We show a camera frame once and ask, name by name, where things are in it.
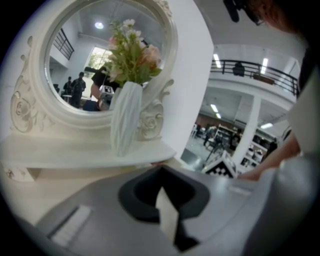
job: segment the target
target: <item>black railing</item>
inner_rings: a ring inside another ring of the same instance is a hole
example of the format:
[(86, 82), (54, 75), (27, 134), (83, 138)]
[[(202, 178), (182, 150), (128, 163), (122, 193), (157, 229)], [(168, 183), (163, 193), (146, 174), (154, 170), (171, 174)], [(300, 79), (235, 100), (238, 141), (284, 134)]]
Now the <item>black railing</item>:
[(56, 35), (54, 42), (54, 46), (65, 56), (68, 60), (70, 60), (71, 55), (74, 53), (74, 48), (69, 42), (64, 30), (61, 28), (58, 34)]
[(212, 61), (211, 72), (222, 74), (233, 74), (234, 76), (248, 77), (262, 81), (266, 84), (282, 88), (284, 91), (292, 93), (294, 96), (298, 92), (298, 80), (280, 70), (267, 66), (264, 74), (261, 73), (261, 64), (240, 61), (240, 60), (220, 60), (217, 66), (215, 60)]

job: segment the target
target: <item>window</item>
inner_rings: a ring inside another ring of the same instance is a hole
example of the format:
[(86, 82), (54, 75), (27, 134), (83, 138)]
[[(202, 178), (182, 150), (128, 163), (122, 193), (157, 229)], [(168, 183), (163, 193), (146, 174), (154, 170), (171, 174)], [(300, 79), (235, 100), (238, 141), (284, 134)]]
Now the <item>window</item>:
[(112, 55), (111, 51), (95, 47), (91, 53), (87, 67), (96, 70), (100, 69), (106, 62), (110, 62), (110, 55)]

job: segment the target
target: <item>ceiling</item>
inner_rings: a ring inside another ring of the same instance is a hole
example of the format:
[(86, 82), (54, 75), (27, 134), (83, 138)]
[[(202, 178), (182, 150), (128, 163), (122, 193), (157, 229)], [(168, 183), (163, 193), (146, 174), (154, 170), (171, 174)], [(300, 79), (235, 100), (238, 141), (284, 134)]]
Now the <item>ceiling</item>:
[[(137, 3), (123, 0), (106, 0), (91, 4), (74, 14), (78, 19), (80, 33), (108, 41), (112, 36), (109, 24), (134, 19), (134, 28), (142, 32), (148, 44), (161, 48), (164, 32), (153, 14)], [(95, 23), (103, 23), (103, 29), (97, 29)]]
[(302, 61), (306, 44), (297, 35), (279, 31), (268, 25), (256, 26), (242, 10), (235, 23), (223, 0), (194, 0), (211, 34), (213, 44), (247, 45), (269, 49), (283, 56)]
[[(250, 117), (253, 103), (253, 96), (233, 90), (208, 87), (200, 108), (200, 113), (213, 118), (216, 113), (211, 108), (215, 104), (222, 120), (235, 123), (247, 123)], [(289, 126), (286, 121), (287, 111), (266, 100), (261, 101), (258, 117), (258, 126), (266, 123), (274, 124), (273, 128), (266, 131), (275, 136), (281, 136), (283, 131)]]

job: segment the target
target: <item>white wall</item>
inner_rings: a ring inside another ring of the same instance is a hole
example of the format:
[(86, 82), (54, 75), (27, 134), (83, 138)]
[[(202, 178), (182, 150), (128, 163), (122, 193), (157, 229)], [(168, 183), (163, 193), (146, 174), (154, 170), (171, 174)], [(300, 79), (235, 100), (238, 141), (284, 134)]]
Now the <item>white wall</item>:
[(24, 24), (23, 30), (17, 34), (3, 59), (0, 67), (0, 141), (11, 133), (10, 101), (17, 79), (24, 66), (21, 55), (28, 56), (30, 51), (27, 44), (28, 38), (41, 29), (43, 22), (48, 20), (50, 12), (57, 11), (59, 2), (62, 3), (63, 1), (48, 1), (46, 5), (42, 5), (37, 10), (37, 15), (30, 17)]
[(52, 80), (53, 84), (59, 85), (60, 92), (61, 92), (62, 88), (64, 87), (65, 83), (68, 81), (68, 79), (66, 81), (62, 80), (64, 75), (67, 73), (67, 71), (68, 71), (68, 69), (63, 66), (54, 66), (53, 67), (51, 80)]
[(62, 29), (68, 38), (71, 46), (75, 48), (75, 45), (78, 41), (78, 33), (79, 33), (79, 26), (78, 26), (78, 14), (72, 15), (62, 26)]
[(164, 98), (163, 140), (180, 158), (197, 119), (211, 68), (214, 46), (193, 0), (169, 0), (179, 46), (172, 72), (174, 84)]
[(52, 45), (51, 47), (50, 57), (54, 58), (58, 63), (60, 63), (66, 69), (69, 68), (69, 60), (54, 45)]

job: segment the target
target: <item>white mirror frame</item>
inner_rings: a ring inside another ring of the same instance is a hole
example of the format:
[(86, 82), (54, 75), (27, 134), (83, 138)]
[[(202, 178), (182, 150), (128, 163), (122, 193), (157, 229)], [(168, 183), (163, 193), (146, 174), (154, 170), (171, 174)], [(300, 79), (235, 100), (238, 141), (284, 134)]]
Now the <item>white mirror frame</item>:
[[(27, 42), (30, 47), (29, 56), (21, 56), (24, 67), (11, 99), (12, 123), (19, 132), (29, 133), (33, 129), (42, 132), (55, 122), (85, 130), (110, 127), (112, 111), (95, 113), (70, 107), (52, 90), (53, 84), (49, 76), (50, 49), (57, 32), (72, 14), (99, 1), (104, 0), (65, 1), (59, 6), (60, 11), (48, 17), (43, 24), (43, 30), (35, 31), (35, 35), (30, 36)], [(162, 100), (169, 94), (168, 87), (174, 83), (170, 76), (176, 61), (178, 32), (167, 1), (129, 2), (135, 2), (151, 11), (165, 30), (165, 65), (160, 75), (153, 78), (143, 90), (142, 96), (138, 135), (140, 140), (150, 140), (160, 134), (163, 126)]]

